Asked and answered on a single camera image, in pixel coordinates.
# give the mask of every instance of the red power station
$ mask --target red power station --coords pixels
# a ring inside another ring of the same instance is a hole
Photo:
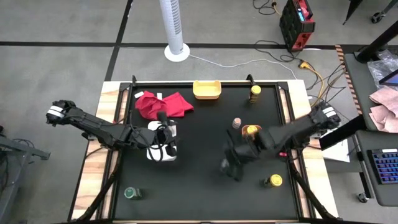
[[[288,0],[279,26],[289,52],[303,50],[315,30],[312,11],[307,0]]]

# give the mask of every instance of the keyboard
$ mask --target keyboard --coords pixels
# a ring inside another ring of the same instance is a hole
[[[379,177],[380,184],[398,184],[398,150],[369,150],[368,156],[373,163],[373,171]]]

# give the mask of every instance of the plastic bag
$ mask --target plastic bag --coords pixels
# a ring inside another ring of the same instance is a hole
[[[368,62],[369,71],[372,73],[374,83],[377,89],[381,89],[384,85],[380,85],[379,81],[388,76],[391,72],[398,69],[398,59],[378,60],[375,62]],[[398,86],[389,86],[398,91]]]

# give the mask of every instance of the white tower fan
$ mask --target white tower fan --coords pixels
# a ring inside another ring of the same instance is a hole
[[[172,62],[182,62],[190,53],[189,47],[182,40],[180,5],[178,0],[159,0],[162,10],[167,42],[164,55]]]

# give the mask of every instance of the wooden board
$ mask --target wooden board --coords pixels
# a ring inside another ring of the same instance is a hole
[[[228,82],[246,82],[246,81],[228,81]],[[297,119],[299,117],[305,116],[310,112],[311,108],[308,102],[308,96],[305,90],[305,85],[302,80],[258,80],[256,82],[288,82],[290,99],[292,101],[295,118]],[[96,113],[97,117],[105,119],[109,122],[113,121],[120,83],[121,82],[104,82],[101,91],[101,97],[98,103],[98,109]],[[282,97],[282,104],[284,107],[284,114],[286,117],[286,121],[290,122],[285,93],[283,90],[281,90],[281,97]],[[122,109],[121,109],[121,118],[124,116],[126,98],[127,98],[126,95],[124,95]],[[98,144],[98,142],[95,141],[90,142],[87,153],[90,153],[91,151],[94,151],[99,147],[100,145]],[[85,160],[83,173],[81,175],[80,185],[78,188],[78,193],[76,196],[76,201],[72,213],[72,219],[78,218],[80,215],[82,215],[84,211],[87,209],[87,207],[94,200],[98,192],[100,191],[101,182],[104,173],[106,155],[107,155],[107,150],[102,149],[92,154],[90,157],[88,157]],[[335,199],[333,197],[333,192],[331,191],[329,177],[326,171],[326,166],[323,160],[321,150],[312,149],[308,147],[304,149],[303,156],[305,161],[305,167],[307,170],[308,181],[310,182],[310,187],[312,191],[317,196],[319,201],[323,204],[323,206],[325,206],[325,208],[332,215],[337,217],[338,214],[335,205]],[[109,190],[105,198],[103,218],[108,217],[110,193],[111,190]],[[300,187],[299,187],[299,194],[302,203],[303,214],[305,217],[309,217],[307,199]]]

